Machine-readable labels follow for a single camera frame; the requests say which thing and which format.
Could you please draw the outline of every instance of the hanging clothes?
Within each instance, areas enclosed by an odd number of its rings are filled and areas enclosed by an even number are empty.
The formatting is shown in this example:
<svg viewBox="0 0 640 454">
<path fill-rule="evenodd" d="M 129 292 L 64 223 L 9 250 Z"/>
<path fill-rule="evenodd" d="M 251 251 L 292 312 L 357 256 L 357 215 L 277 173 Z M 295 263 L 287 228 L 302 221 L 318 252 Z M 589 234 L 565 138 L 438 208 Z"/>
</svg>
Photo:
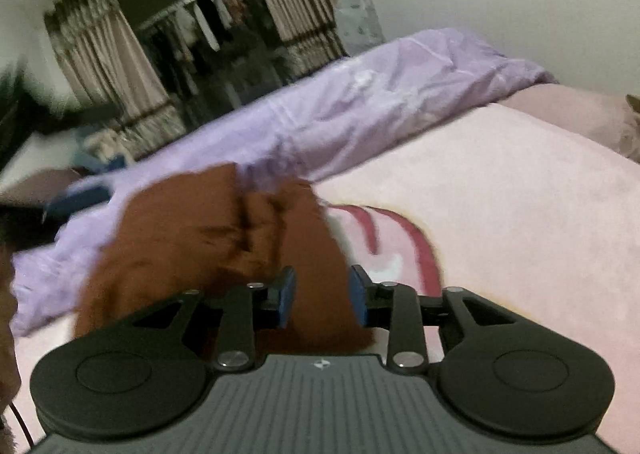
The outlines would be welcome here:
<svg viewBox="0 0 640 454">
<path fill-rule="evenodd" d="M 220 13 L 213 1 L 198 0 L 196 3 L 202 12 L 202 15 L 206 19 L 207 24 L 211 28 L 213 35 L 216 36 L 216 39 L 220 42 L 232 40 L 233 37 L 222 24 L 222 21 L 220 20 Z"/>
<path fill-rule="evenodd" d="M 191 49 L 189 48 L 189 45 L 184 38 L 184 33 L 182 32 L 175 15 L 170 19 L 168 29 L 172 32 L 175 37 L 175 41 L 178 44 L 179 54 L 177 54 L 177 59 L 180 62 L 186 62 L 189 64 L 193 63 L 193 55 L 191 54 Z"/>
<path fill-rule="evenodd" d="M 233 24 L 233 17 L 231 17 L 231 14 L 226 8 L 223 0 L 213 0 L 213 2 L 216 3 L 216 8 L 218 9 L 218 13 L 220 14 L 220 20 L 222 21 L 222 24 L 228 30 Z"/>
<path fill-rule="evenodd" d="M 211 49 L 213 51 L 218 51 L 220 49 L 220 44 L 218 43 L 216 36 L 213 35 L 213 32 L 209 27 L 209 23 L 207 22 L 207 19 L 204 17 L 204 14 L 202 13 L 198 5 L 193 7 L 193 14 L 196 16 L 196 20 L 200 25 L 200 29 L 202 30 L 205 39 L 207 39 L 207 43 L 209 43 L 209 46 L 211 46 Z"/>
<path fill-rule="evenodd" d="M 244 24 L 248 10 L 245 0 L 223 0 L 234 24 Z"/>
<path fill-rule="evenodd" d="M 203 40 L 197 40 L 196 44 L 191 47 L 193 65 L 196 68 L 196 73 L 201 77 L 207 77 L 212 73 L 211 66 L 209 66 L 204 58 L 204 55 L 207 52 L 207 44 L 208 43 Z"/>
<path fill-rule="evenodd" d="M 156 67 L 160 71 L 160 76 L 164 87 L 172 93 L 176 93 L 180 98 L 188 98 L 194 94 L 193 79 L 189 80 L 189 74 L 184 65 L 178 60 L 181 56 L 177 35 L 158 29 L 150 39 L 150 42 L 158 54 L 155 59 Z"/>
<path fill-rule="evenodd" d="M 193 18 L 193 15 L 191 15 L 183 6 L 180 6 L 175 11 L 175 21 L 185 44 L 189 48 L 196 44 L 196 41 L 198 40 L 198 35 L 196 34 L 196 27 L 198 23 Z"/>
<path fill-rule="evenodd" d="M 271 49 L 282 46 L 282 40 L 265 0 L 247 0 L 247 25 Z"/>
</svg>

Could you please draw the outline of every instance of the pink pillow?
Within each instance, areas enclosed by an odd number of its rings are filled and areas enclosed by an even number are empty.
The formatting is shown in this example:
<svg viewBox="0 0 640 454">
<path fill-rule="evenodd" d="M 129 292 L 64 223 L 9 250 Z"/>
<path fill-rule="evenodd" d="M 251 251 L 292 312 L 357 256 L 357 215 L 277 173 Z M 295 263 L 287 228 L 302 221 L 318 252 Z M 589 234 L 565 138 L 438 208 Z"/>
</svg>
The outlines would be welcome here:
<svg viewBox="0 0 640 454">
<path fill-rule="evenodd" d="M 500 103 L 639 161 L 639 115 L 623 96 L 601 95 L 559 84 L 540 84 L 519 91 Z"/>
</svg>

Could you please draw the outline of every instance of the black mechanical device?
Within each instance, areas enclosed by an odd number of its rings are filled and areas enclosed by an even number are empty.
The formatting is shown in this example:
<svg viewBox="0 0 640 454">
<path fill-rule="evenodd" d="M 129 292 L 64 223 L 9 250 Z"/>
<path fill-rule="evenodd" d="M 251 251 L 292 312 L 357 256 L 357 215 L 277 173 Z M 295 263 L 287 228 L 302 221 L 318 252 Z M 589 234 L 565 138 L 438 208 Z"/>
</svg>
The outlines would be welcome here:
<svg viewBox="0 0 640 454">
<path fill-rule="evenodd" d="M 255 331 L 286 325 L 294 288 L 286 268 L 222 299 L 188 291 L 50 352 L 31 377 L 47 432 L 32 452 L 613 452 L 595 431 L 614 379 L 584 346 L 463 288 L 418 296 L 355 266 L 354 312 L 389 331 L 386 363 L 258 358 Z M 438 326 L 441 362 L 423 326 Z"/>
</svg>

